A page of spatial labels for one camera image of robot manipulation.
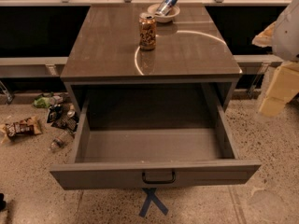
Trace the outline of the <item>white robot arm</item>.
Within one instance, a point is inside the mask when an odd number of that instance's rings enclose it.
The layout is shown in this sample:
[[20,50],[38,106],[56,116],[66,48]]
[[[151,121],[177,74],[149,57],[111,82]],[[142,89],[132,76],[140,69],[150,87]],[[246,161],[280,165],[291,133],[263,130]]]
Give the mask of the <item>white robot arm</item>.
[[260,114],[274,117],[299,93],[299,0],[292,0],[276,21],[253,38],[252,44],[271,47],[283,60],[259,108]]

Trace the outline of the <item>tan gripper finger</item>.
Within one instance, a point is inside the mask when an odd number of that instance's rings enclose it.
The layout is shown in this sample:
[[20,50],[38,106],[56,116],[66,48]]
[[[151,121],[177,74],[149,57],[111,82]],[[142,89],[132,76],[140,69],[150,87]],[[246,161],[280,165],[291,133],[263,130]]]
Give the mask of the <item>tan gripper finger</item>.
[[299,62],[285,61],[274,72],[259,113],[266,117],[278,115],[299,93]]
[[261,48],[271,47],[275,24],[275,22],[272,22],[262,32],[254,36],[252,44]]

